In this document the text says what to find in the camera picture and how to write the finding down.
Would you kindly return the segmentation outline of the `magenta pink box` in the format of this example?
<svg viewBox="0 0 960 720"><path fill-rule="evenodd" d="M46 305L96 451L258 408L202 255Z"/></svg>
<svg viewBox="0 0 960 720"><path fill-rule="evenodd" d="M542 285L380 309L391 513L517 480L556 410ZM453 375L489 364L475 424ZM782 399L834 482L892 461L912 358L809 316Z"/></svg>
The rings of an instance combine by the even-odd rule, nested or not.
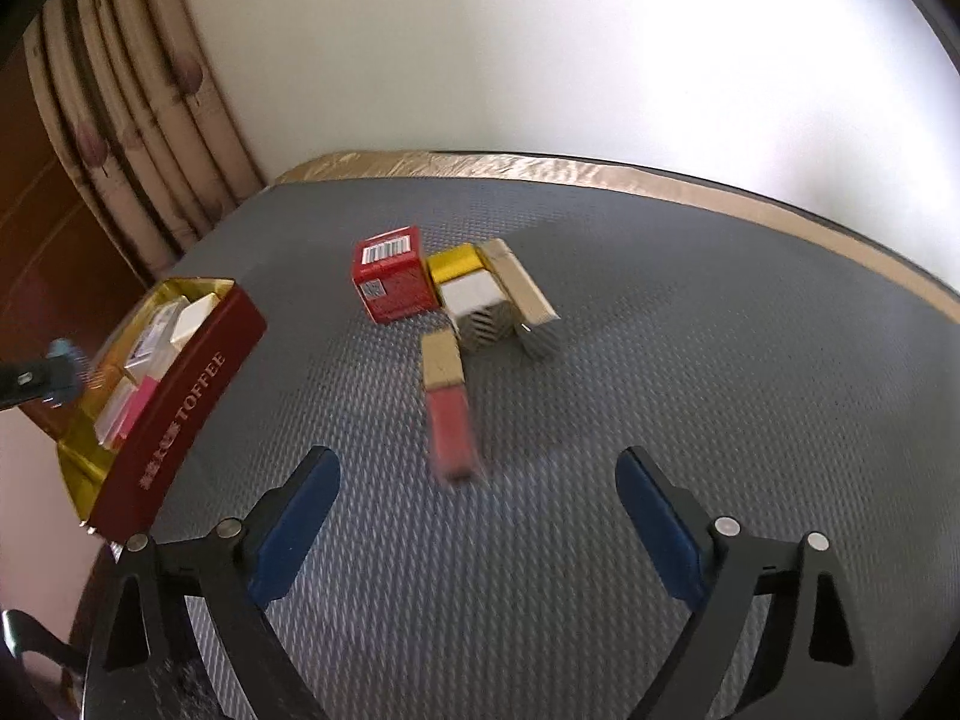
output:
<svg viewBox="0 0 960 720"><path fill-rule="evenodd" d="M140 383L119 380L94 420L94 435L101 447L117 450L124 444L156 388L158 381L153 377L145 377Z"/></svg>

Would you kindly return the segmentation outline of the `clear case with blue label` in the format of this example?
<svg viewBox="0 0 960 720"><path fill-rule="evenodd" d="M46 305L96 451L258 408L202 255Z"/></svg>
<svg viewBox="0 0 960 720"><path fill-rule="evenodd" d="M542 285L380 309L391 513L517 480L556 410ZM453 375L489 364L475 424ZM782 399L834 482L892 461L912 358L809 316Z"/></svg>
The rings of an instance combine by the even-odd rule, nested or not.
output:
<svg viewBox="0 0 960 720"><path fill-rule="evenodd" d="M124 362L125 373L135 382L142 382L148 376L153 362L171 348L172 330L176 327L179 314L188 305L189 299L179 296L153 310Z"/></svg>

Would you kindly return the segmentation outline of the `red toffee tin tray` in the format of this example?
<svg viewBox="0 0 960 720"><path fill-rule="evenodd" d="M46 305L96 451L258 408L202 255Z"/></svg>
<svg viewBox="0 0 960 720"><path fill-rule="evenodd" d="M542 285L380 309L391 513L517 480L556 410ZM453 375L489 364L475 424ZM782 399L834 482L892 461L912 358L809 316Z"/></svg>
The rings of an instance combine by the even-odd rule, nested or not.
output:
<svg viewBox="0 0 960 720"><path fill-rule="evenodd" d="M124 362L153 310L179 296L189 304L217 293L220 304L182 351L172 349L158 388L117 450L94 435L94 420L121 379ZM99 353L57 442L60 476L80 525L112 543L148 532L174 476L267 322L235 280L167 278L128 312Z"/></svg>

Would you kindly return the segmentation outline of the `pink lipstick tube box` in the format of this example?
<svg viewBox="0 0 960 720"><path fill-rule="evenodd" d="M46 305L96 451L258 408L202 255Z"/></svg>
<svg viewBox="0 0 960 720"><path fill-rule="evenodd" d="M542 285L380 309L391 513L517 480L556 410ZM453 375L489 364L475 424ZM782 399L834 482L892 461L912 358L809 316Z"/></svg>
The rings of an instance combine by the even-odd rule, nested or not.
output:
<svg viewBox="0 0 960 720"><path fill-rule="evenodd" d="M430 428L431 468L443 483L462 483L477 475L480 452L459 341L449 328L421 337L421 380Z"/></svg>

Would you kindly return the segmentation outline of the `white power adapter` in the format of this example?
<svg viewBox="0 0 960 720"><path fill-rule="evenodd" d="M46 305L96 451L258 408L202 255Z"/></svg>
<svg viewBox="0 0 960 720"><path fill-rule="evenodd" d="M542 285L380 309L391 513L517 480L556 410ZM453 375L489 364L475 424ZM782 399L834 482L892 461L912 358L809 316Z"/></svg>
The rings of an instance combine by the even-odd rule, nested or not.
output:
<svg viewBox="0 0 960 720"><path fill-rule="evenodd" d="M197 333L203 322L210 317L213 310L220 304L217 293L208 293L186 305L178 315L178 321L171 333L171 344L178 351L182 351L190 339Z"/></svg>

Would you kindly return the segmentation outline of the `brown wooden door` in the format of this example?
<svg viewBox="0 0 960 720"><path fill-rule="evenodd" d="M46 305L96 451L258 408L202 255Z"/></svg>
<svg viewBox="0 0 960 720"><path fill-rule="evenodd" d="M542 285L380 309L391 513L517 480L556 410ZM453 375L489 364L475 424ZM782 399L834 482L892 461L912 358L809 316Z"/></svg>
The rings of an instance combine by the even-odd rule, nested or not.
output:
<svg viewBox="0 0 960 720"><path fill-rule="evenodd" d="M94 355L145 292L53 153L25 51L2 67L2 356L56 338Z"/></svg>

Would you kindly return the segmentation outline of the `beige patterned curtain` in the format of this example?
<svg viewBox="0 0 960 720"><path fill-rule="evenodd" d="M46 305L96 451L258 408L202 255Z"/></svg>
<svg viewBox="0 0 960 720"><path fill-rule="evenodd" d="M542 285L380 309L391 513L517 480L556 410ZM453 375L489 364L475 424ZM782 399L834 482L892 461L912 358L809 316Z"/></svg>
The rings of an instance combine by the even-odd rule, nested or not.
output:
<svg viewBox="0 0 960 720"><path fill-rule="evenodd" d="M139 277L262 190L185 0L46 0L23 47L53 153Z"/></svg>

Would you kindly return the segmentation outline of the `red barcode box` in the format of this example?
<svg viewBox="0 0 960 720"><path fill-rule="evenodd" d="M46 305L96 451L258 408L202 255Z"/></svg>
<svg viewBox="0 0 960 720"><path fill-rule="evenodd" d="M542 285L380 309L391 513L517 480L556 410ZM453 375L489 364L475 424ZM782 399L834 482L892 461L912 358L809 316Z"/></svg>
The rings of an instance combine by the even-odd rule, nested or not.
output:
<svg viewBox="0 0 960 720"><path fill-rule="evenodd" d="M353 252L352 283L376 323L439 309L416 226L398 227L359 241Z"/></svg>

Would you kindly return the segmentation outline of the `grey mesh mat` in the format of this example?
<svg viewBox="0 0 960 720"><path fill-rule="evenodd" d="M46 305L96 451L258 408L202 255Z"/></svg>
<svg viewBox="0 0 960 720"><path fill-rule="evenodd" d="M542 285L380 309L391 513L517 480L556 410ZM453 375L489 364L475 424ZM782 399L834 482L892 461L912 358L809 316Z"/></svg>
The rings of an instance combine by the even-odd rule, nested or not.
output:
<svg viewBox="0 0 960 720"><path fill-rule="evenodd" d="M374 323L355 245L500 238L560 314L560 348L466 362L482 468L428 465L420 338ZM958 327L820 245L626 193L480 179L267 188L179 265L237 281L267 322L153 533L202 536L313 445L342 491L268 616L335 718L622 718L686 611L615 491L641 445L709 512L818 530L843 564L880 715L958 631Z"/></svg>

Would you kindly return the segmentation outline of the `beige long box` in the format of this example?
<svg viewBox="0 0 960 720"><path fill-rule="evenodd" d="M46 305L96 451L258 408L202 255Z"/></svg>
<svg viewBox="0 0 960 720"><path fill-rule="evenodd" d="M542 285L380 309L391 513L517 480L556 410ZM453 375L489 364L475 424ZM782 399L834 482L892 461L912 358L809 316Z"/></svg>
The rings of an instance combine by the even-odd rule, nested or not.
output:
<svg viewBox="0 0 960 720"><path fill-rule="evenodd" d="M560 316L544 291L503 239L482 242L478 252L511 301L514 330L524 351L535 359L555 356L562 344Z"/></svg>

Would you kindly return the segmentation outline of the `gold zigzag pattern box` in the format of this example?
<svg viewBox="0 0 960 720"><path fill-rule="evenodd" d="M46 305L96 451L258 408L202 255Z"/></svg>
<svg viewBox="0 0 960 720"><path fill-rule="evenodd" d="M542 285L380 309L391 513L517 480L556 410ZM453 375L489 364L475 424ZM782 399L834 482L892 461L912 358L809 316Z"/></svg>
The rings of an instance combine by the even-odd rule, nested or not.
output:
<svg viewBox="0 0 960 720"><path fill-rule="evenodd" d="M475 245L460 244L430 255L427 268L460 348L477 351L511 335L512 302Z"/></svg>

